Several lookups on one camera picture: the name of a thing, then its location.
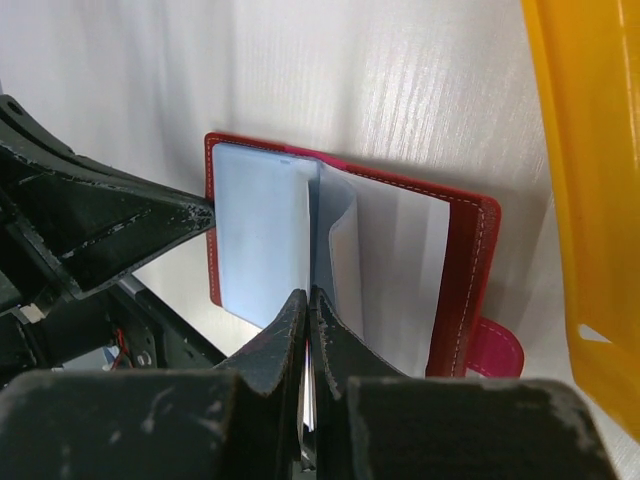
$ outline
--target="pink strap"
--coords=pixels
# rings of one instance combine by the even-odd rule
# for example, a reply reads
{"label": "pink strap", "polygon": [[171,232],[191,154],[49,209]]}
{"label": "pink strap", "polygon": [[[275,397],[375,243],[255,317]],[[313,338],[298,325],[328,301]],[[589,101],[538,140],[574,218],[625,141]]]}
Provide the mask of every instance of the pink strap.
{"label": "pink strap", "polygon": [[524,351],[515,335],[480,317],[467,352],[467,368],[485,377],[519,377],[523,367]]}

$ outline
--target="wallet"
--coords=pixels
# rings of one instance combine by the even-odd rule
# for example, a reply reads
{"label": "wallet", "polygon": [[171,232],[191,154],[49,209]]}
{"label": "wallet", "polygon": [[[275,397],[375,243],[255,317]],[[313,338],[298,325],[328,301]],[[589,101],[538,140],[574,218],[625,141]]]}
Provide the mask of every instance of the wallet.
{"label": "wallet", "polygon": [[520,376],[517,338],[480,314],[494,199],[226,133],[205,136],[205,171],[216,305],[264,328],[293,290],[317,286],[407,375]]}

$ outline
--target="yellow plastic panel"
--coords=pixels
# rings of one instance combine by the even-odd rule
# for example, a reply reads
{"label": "yellow plastic panel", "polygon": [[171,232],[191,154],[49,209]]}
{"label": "yellow plastic panel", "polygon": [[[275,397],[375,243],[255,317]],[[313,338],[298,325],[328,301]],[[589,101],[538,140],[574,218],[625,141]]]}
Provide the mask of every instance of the yellow plastic panel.
{"label": "yellow plastic panel", "polygon": [[[522,4],[556,198],[573,374],[638,440],[640,0]],[[586,340],[581,325],[605,341]]]}

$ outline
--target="white backdrop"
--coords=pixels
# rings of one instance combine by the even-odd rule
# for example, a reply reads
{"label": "white backdrop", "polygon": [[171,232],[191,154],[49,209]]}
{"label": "white backdrop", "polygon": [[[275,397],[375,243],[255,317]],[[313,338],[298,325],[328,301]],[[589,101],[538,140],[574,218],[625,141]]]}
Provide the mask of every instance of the white backdrop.
{"label": "white backdrop", "polygon": [[[484,314],[517,333],[526,376],[572,381],[517,0],[3,0],[0,78],[78,153],[192,193],[218,129],[494,196]],[[209,303],[204,237],[139,276],[226,353],[256,332]],[[591,406],[621,477],[640,477],[637,444]]]}

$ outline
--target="red wallet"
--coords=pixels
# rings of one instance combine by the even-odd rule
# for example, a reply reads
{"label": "red wallet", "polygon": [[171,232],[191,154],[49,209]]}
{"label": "red wallet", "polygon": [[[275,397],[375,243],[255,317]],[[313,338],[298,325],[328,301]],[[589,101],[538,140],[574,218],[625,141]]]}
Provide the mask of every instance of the red wallet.
{"label": "red wallet", "polygon": [[[431,345],[425,374],[460,377],[467,369],[486,377],[518,377],[524,352],[516,337],[481,316],[481,306],[498,237],[500,206],[493,198],[344,162],[324,153],[225,133],[205,137],[206,197],[214,199],[213,150],[232,144],[324,162],[352,175],[449,203],[449,227]],[[220,295],[216,231],[207,233],[211,300]]]}

